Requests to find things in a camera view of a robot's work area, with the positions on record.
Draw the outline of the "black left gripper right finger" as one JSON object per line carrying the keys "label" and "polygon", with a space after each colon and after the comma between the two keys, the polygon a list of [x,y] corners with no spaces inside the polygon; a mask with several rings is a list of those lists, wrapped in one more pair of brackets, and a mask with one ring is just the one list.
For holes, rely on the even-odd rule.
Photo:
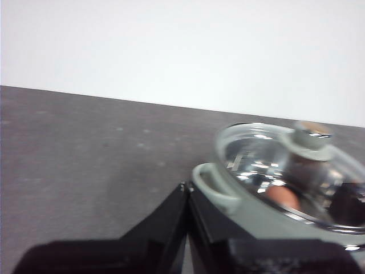
{"label": "black left gripper right finger", "polygon": [[198,189],[188,200],[195,273],[360,273],[340,245],[318,239],[257,239]]}

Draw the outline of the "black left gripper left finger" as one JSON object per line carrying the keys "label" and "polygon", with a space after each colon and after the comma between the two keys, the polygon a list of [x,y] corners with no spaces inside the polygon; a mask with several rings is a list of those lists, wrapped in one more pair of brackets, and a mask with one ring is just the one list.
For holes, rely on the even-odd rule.
{"label": "black left gripper left finger", "polygon": [[36,245],[14,273],[181,273],[187,235],[185,183],[117,239],[64,240]]}

